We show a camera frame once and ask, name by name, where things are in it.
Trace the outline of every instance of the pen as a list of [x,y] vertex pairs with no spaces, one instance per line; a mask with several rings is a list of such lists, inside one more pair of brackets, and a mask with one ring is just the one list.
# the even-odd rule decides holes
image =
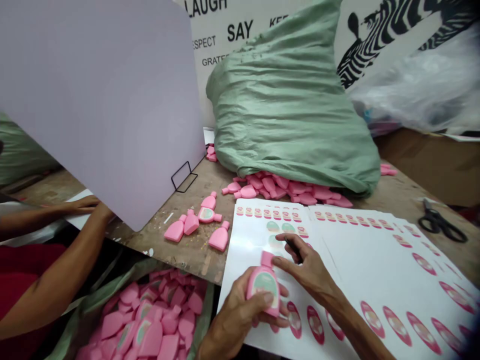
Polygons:
[[302,264],[304,262],[304,260],[302,259],[302,256],[300,255],[299,248],[294,244],[293,241],[288,240],[286,236],[284,236],[283,238],[285,239],[285,242],[288,244],[288,246],[293,250],[296,257],[298,258],[298,265]]

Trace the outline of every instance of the open sack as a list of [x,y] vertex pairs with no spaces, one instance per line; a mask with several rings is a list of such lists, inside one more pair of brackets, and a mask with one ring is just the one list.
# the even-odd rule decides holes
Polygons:
[[[45,360],[75,359],[78,349],[89,342],[93,330],[97,327],[101,319],[104,305],[116,293],[151,272],[168,268],[170,268],[170,266],[153,258],[139,261],[124,275],[117,277],[97,291],[86,296],[72,314],[55,349]],[[196,319],[196,330],[193,335],[193,342],[187,360],[193,360],[195,358],[200,342],[209,329],[213,298],[214,286],[209,283],[203,300],[202,312]]]

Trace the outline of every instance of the zebra illustration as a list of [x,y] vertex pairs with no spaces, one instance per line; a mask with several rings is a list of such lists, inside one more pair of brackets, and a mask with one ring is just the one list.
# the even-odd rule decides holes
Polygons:
[[[385,46],[437,12],[440,12],[442,25],[419,48],[421,51],[435,49],[478,18],[469,0],[382,0],[379,9],[367,15],[361,23],[357,14],[352,12],[347,24],[356,40],[336,69],[343,87],[348,89],[363,77],[365,68],[373,65]],[[366,25],[369,30],[365,39],[359,35],[360,25]]]

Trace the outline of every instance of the red shirt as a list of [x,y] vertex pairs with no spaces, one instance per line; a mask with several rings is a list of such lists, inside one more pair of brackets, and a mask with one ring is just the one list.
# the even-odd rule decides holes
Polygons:
[[[0,321],[64,251],[65,247],[61,244],[0,246]],[[0,340],[0,357],[15,360],[30,359],[49,331],[50,325],[47,325],[19,336]]]

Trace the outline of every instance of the cardboard box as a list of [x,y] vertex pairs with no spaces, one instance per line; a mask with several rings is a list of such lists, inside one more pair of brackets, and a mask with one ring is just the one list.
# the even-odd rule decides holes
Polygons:
[[448,205],[480,204],[480,142],[402,128],[375,139],[382,159]]

